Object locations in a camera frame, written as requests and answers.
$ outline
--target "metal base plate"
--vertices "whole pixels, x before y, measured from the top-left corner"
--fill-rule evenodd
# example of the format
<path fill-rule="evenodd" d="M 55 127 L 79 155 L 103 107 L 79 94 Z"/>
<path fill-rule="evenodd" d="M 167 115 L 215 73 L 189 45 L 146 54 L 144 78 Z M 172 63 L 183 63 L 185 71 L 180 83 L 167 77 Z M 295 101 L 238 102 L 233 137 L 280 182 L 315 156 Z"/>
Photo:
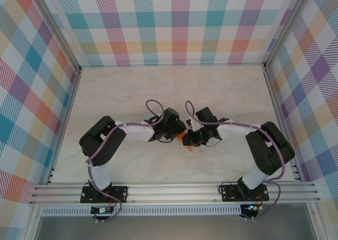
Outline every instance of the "metal base plate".
<path fill-rule="evenodd" d="M 222 185 L 221 186 L 222 201 L 269 201 L 269 194 L 266 185 L 258 186 L 255 191 L 253 191 L 249 197 L 244 200 L 241 196 L 241 193 L 237 190 L 237 185 Z"/>
<path fill-rule="evenodd" d="M 127 202 L 128 187 L 127 186 L 108 186 L 102 190 L 104 193 L 109 194 L 121 201 L 121 203 Z M 84 186 L 82 188 L 81 203 L 109 203 L 110 198 L 100 194 L 95 188 L 90 186 Z"/>

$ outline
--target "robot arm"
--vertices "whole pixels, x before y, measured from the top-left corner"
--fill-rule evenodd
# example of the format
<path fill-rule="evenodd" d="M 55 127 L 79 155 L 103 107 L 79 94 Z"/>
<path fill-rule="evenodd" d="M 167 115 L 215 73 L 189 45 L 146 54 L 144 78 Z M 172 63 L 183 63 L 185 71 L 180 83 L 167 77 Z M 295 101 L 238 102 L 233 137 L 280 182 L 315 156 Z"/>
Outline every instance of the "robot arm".
<path fill-rule="evenodd" d="M 155 116 L 149 120 L 140 122 L 141 124 L 153 123 Z M 101 118 L 82 138 L 80 146 L 84 155 L 91 157 L 102 144 L 104 137 L 111 129 L 119 124 L 110 116 Z M 180 121 L 179 114 L 172 108 L 164 110 L 164 116 L 160 123 L 146 127 L 140 126 L 122 126 L 116 129 L 108 138 L 100 152 L 91 161 L 92 179 L 100 190 L 110 186 L 108 162 L 113 157 L 118 147 L 125 141 L 155 141 L 162 137 L 167 140 L 174 139 L 180 133 L 186 130 L 185 124 Z"/>
<path fill-rule="evenodd" d="M 219 140 L 235 140 L 247 142 L 251 150 L 255 165 L 250 171 L 238 180 L 237 189 L 243 199 L 246 199 L 266 179 L 281 168 L 280 158 L 274 146 L 260 131 L 251 128 L 231 125 L 229 119 L 217 120 L 208 107 L 196 113 L 202 122 L 228 122 L 227 125 L 201 125 L 190 118 L 187 121 L 192 128 L 183 137 L 185 146 L 206 145 L 210 138 Z M 295 157 L 295 152 L 277 126 L 272 122 L 266 122 L 260 126 L 262 130 L 272 137 L 280 150 L 284 163 L 288 163 Z"/>

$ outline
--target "orange object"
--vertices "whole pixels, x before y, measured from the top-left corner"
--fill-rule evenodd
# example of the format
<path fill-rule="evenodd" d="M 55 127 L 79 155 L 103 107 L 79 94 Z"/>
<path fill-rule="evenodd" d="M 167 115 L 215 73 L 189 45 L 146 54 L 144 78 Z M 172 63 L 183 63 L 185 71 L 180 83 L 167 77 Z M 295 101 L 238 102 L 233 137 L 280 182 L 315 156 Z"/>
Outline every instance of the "orange object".
<path fill-rule="evenodd" d="M 185 135 L 185 133 L 180 133 L 178 136 L 176 136 L 178 138 L 178 140 L 182 141 L 183 136 Z M 185 146 L 188 150 L 190 150 L 192 152 L 192 148 L 190 146 Z"/>

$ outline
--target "plaid wallpaper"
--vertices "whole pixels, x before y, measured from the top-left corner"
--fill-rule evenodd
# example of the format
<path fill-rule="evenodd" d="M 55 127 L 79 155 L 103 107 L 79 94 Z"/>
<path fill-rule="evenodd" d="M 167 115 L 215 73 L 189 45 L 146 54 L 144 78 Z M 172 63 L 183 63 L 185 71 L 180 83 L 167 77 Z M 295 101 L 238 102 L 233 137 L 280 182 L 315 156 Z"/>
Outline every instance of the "plaid wallpaper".
<path fill-rule="evenodd" d="M 289 5 L 287 6 L 286 12 L 284 13 L 283 18 L 279 22 L 277 30 L 276 30 L 276 32 L 274 34 L 273 39 L 271 40 L 271 42 L 269 44 L 268 50 L 266 51 L 262 62 L 266 62 L 267 61 L 267 59 L 269 57 L 269 54 L 270 54 L 271 50 L 273 49 L 273 47 L 275 45 L 275 42 L 278 39 L 280 33 L 283 31 L 284 25 L 285 25 L 286 21 L 288 20 L 288 18 L 290 17 L 290 14 L 291 14 L 293 8 L 295 7 L 297 1 L 298 0 L 291 0 L 290 3 L 289 3 Z"/>
<path fill-rule="evenodd" d="M 289 1 L 45 0 L 92 66 L 260 63 Z"/>
<path fill-rule="evenodd" d="M 31 0 L 0 0 L 0 239 L 18 239 L 75 72 Z"/>
<path fill-rule="evenodd" d="M 338 239 L 338 0 L 309 0 L 271 76 L 306 180 Z"/>

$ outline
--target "white marble surface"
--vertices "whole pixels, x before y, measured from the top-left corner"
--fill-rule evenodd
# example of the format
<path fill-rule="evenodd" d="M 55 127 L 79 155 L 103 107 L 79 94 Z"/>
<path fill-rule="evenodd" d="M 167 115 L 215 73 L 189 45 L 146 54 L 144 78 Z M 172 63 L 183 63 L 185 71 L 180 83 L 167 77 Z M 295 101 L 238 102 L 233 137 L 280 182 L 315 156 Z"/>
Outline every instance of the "white marble surface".
<path fill-rule="evenodd" d="M 105 115 L 122 122 L 150 118 L 147 99 L 175 109 L 183 121 L 188 119 L 184 103 L 189 99 L 196 111 L 208 106 L 218 119 L 277 123 L 260 66 L 84 68 L 52 181 L 87 181 L 81 136 Z M 253 164 L 245 143 L 223 141 L 190 152 L 175 139 L 169 144 L 125 142 L 109 168 L 116 182 L 237 181 Z M 289 165 L 282 180 L 293 180 Z"/>

